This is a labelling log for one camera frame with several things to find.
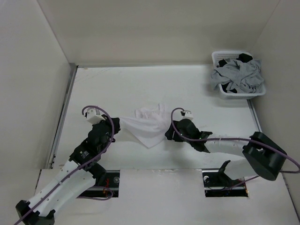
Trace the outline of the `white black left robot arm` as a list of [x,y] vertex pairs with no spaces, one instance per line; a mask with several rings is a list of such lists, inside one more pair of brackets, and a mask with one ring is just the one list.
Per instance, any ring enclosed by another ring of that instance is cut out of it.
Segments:
[[16,205],[26,225],[53,225],[59,211],[87,189],[105,182],[106,170],[98,161],[120,131],[119,118],[104,118],[70,155],[60,172],[40,192]]

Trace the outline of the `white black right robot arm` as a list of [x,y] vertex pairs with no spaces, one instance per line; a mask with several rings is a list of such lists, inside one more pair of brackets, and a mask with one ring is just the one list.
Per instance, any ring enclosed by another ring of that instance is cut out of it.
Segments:
[[285,162],[283,155],[286,152],[261,132],[254,132],[250,140],[262,141],[280,151],[281,154],[249,141],[226,141],[213,132],[199,131],[189,119],[173,121],[165,137],[175,142],[187,142],[198,152],[225,153],[241,157],[237,161],[227,159],[226,163],[221,166],[217,180],[225,186],[234,180],[250,176],[260,176],[274,181]]

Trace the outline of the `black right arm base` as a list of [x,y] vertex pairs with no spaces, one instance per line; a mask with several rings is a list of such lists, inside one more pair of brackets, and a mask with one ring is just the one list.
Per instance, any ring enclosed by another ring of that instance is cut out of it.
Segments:
[[239,184],[245,179],[232,180],[225,174],[230,160],[218,169],[202,170],[204,194],[206,197],[248,197],[246,184]]

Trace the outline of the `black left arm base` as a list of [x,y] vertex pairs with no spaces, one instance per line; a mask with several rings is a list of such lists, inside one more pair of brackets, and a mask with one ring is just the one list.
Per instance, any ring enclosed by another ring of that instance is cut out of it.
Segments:
[[107,199],[119,197],[120,171],[107,171],[96,184],[79,195],[82,198]]

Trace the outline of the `white tank top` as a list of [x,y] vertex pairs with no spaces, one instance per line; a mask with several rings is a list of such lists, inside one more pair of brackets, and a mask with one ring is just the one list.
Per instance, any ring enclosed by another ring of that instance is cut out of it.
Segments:
[[135,109],[135,117],[120,117],[120,127],[128,130],[148,149],[165,139],[170,125],[171,112],[163,103]]

